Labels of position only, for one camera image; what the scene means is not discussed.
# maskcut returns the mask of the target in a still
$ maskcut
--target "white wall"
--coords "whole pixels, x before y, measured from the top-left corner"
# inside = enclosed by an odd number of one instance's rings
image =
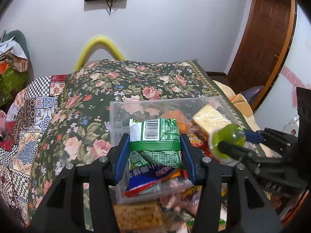
[[[242,41],[243,38],[243,34],[246,28],[246,24],[248,21],[248,16],[249,16],[249,11],[251,10],[251,5],[252,5],[252,0],[246,0],[246,4],[245,4],[245,8],[244,8],[244,14],[243,14],[243,18],[242,18],[242,22],[240,25],[240,30],[238,32],[238,37],[235,41],[234,47],[232,49],[232,53],[230,55],[227,67],[225,69],[225,74],[228,74],[230,71],[230,68],[232,66],[232,63],[234,61],[235,55],[238,52],[238,48],[240,47],[240,43]]]
[[[109,17],[105,0],[13,0],[0,20],[0,32],[24,33],[35,78],[71,73],[85,44],[99,34],[129,60],[198,58],[206,71],[223,72],[245,4],[246,0],[127,0],[118,1],[120,9]],[[105,51],[91,57],[105,58],[111,58]]]
[[[298,7],[294,39],[285,65],[302,83],[311,84],[311,24],[300,7]],[[268,96],[254,114],[261,129],[269,127],[282,130],[297,114],[297,108],[292,107],[292,89],[292,84],[280,74]]]

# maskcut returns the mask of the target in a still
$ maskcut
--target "checkered pattern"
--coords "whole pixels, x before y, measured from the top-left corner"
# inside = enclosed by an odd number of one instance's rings
[[[19,200],[12,183],[12,174],[7,167],[1,164],[0,164],[0,180],[1,180],[0,193],[3,199],[5,200],[9,208],[12,210],[15,217],[24,225],[24,220],[22,216],[23,212],[21,207],[19,206]]]
[[[51,76],[41,77],[30,83],[25,93],[25,99],[50,95]]]
[[[21,172],[12,171],[12,182],[19,200],[28,202],[28,181],[29,176]]]
[[[12,150],[10,152],[0,148],[0,163],[5,166],[8,166],[9,163],[12,161],[12,157],[16,154],[17,151],[18,145],[13,145]]]

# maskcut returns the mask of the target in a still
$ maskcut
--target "wooden door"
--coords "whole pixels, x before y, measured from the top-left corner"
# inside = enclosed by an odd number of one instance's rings
[[[290,5],[290,0],[252,0],[248,23],[228,74],[235,93],[267,83],[288,32]]]

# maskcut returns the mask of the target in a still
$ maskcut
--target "plastic storage container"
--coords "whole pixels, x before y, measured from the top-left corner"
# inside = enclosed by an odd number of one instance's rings
[[[210,104],[217,109],[232,123],[238,124],[237,119],[229,109],[222,97],[199,97],[183,99],[165,99],[152,101],[135,102],[110,102],[110,142],[112,146],[119,144],[124,133],[129,133],[129,120],[135,118],[138,121],[152,120],[159,118],[167,110],[180,110],[189,120],[205,105]],[[134,203],[159,198],[190,188],[192,183],[184,181],[177,187],[163,185],[160,191],[141,194],[135,197],[126,197],[124,192],[128,186],[128,167],[119,184],[115,187],[117,203]]]

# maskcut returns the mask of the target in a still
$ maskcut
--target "pink wall decoration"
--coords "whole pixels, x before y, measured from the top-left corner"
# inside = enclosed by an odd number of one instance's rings
[[[297,93],[296,88],[306,88],[311,89],[311,85],[304,85],[302,81],[294,74],[287,66],[283,66],[281,70],[281,74],[288,79],[288,81],[294,86],[292,89],[292,100],[293,100],[293,108],[297,108]]]

